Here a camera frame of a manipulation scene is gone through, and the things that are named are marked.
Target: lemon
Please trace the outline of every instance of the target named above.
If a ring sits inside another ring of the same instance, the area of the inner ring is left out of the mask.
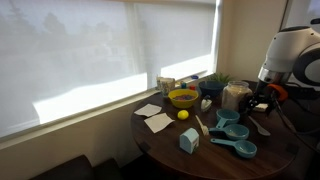
[[[179,118],[180,120],[185,120],[185,119],[187,119],[188,117],[189,117],[188,111],[186,111],[186,110],[181,110],[181,111],[178,112],[178,118]]]

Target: dark wooden tabletop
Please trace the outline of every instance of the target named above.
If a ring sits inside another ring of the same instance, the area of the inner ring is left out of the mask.
[[[268,119],[265,118],[265,114],[259,112],[253,112],[251,115],[271,133],[269,137],[258,134],[249,118],[246,115],[241,116],[239,124],[245,125],[250,130],[247,140],[258,148],[256,156],[252,159],[241,158],[232,146],[210,143],[210,139],[216,136],[203,136],[195,115],[199,116],[204,125],[209,128],[215,127],[216,110],[221,107],[217,100],[209,111],[201,112],[201,100],[202,97],[199,97],[195,104],[187,109],[190,116],[186,120],[178,120],[177,113],[181,109],[175,108],[159,93],[143,100],[136,110],[146,104],[157,105],[162,107],[160,113],[166,113],[175,121],[165,129],[153,133],[144,122],[147,117],[133,113],[131,128],[139,148],[161,167],[196,179],[271,178],[281,173],[294,160],[299,149],[298,140],[275,111]],[[193,154],[188,154],[179,147],[179,136],[189,128],[196,129],[200,136],[199,147]]]

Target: window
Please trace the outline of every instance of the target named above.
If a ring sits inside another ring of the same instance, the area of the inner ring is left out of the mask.
[[[219,1],[0,2],[0,137],[215,71]]]

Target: wall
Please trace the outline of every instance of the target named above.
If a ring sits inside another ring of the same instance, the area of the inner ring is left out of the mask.
[[[285,0],[225,0],[218,71],[256,80],[284,6]],[[28,179],[79,154],[93,165],[114,157],[124,166],[141,155],[130,130],[138,102],[0,150],[0,179]]]

